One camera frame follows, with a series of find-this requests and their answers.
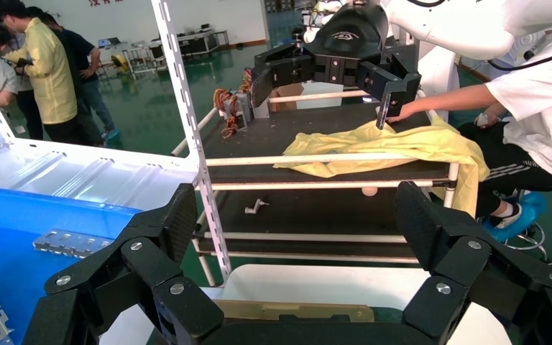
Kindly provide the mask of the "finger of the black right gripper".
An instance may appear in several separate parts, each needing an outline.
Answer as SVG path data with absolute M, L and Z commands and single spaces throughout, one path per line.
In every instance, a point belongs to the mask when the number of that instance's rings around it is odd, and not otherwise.
M 379 101 L 376 127 L 400 115 L 403 105 L 415 99 L 420 85 L 418 49 L 415 45 L 385 48 L 358 64 L 356 85 Z
M 280 86 L 288 86 L 312 79 L 316 57 L 294 43 L 281 45 L 254 57 L 251 69 L 250 102 L 257 108 Z

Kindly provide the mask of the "seated person hand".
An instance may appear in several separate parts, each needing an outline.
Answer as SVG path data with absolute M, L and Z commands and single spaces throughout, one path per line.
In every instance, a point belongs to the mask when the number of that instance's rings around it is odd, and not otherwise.
M 404 107 L 401 108 L 400 113 L 397 116 L 388 117 L 386 119 L 386 122 L 389 123 L 389 124 L 399 122 L 399 121 L 402 121 L 402 120 L 408 118 L 409 116 L 413 115 L 414 113 L 415 113 L 415 109 L 404 106 Z

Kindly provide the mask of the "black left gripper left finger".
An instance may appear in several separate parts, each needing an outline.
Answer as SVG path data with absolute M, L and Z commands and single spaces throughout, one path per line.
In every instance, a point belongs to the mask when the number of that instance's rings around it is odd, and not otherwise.
M 196 218 L 189 183 L 163 207 L 135 214 L 110 245 L 46 281 L 23 342 L 97 344 L 121 312 L 139 305 L 167 343 L 206 343 L 224 314 L 180 266 Z

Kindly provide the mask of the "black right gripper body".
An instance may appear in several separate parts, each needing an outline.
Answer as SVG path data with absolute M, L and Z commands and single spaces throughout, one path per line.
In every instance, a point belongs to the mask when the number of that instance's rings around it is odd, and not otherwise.
M 345 4 L 304 45 L 302 80 L 384 88 L 388 20 L 380 4 Z

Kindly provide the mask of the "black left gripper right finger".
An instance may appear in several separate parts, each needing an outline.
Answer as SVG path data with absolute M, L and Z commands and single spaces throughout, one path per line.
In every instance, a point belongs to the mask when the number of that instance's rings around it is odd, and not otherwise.
M 397 187 L 395 221 L 430 275 L 402 312 L 408 339 L 445 344 L 477 304 L 519 331 L 524 344 L 552 344 L 551 265 L 499 243 L 412 182 Z

